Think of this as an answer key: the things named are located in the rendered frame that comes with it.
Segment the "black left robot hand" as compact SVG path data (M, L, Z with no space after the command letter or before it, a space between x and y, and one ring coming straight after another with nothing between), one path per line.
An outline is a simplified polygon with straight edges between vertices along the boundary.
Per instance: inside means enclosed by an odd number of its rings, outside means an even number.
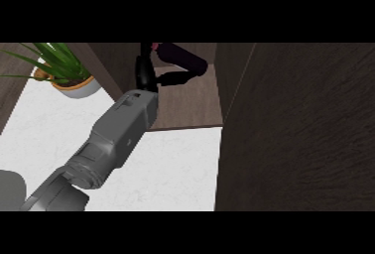
M156 76L150 60L150 52L155 52L150 48L152 44L153 43L140 44L140 55L136 57L134 74L136 87L140 90L156 92L158 86L184 84L189 79L198 75L192 71L183 69L183 71L170 71Z

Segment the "dark wine bottle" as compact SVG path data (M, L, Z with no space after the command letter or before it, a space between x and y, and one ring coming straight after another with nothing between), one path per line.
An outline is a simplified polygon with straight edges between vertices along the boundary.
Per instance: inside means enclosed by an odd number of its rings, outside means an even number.
M207 72L207 61L173 43L153 43L150 48L165 63L177 65L192 71L198 76Z

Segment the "brown wooden cabinet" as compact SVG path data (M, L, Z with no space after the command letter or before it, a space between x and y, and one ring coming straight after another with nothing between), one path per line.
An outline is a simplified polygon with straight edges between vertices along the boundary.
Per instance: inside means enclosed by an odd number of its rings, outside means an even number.
M158 88L155 131L221 127L251 59L252 43L181 43L208 62L208 70L186 84ZM112 99L136 88L139 43L69 43L68 47Z

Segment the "dark brown cabinet door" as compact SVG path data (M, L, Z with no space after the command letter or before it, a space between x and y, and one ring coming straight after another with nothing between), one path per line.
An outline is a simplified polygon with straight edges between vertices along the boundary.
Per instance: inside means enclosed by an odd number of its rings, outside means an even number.
M252 44L215 208L375 211L375 43Z

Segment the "green plant in white pot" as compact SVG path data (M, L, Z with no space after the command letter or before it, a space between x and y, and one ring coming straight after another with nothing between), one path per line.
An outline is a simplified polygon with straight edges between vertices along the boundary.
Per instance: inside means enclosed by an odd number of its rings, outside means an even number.
M43 62L3 50L6 55L26 62L37 69L32 75L1 74L1 77L47 81L63 96L72 99L87 98L99 91L99 82L65 43L34 43L34 48L25 44L21 46Z

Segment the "brown wooden panel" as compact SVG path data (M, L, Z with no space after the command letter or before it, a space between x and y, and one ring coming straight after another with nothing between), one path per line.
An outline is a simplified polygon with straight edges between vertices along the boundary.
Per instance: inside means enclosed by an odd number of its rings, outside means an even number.
M38 59L38 56L18 43L0 43L0 134L28 81L26 78L21 78L21 75L29 75L34 69L31 63L12 57L3 51L12 52L34 61Z

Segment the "grey rounded robot part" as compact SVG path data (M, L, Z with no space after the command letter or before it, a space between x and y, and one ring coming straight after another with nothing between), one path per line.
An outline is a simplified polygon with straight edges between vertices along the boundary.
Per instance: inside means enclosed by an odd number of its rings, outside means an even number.
M0 170L0 211L18 211L25 202L26 184L22 176Z

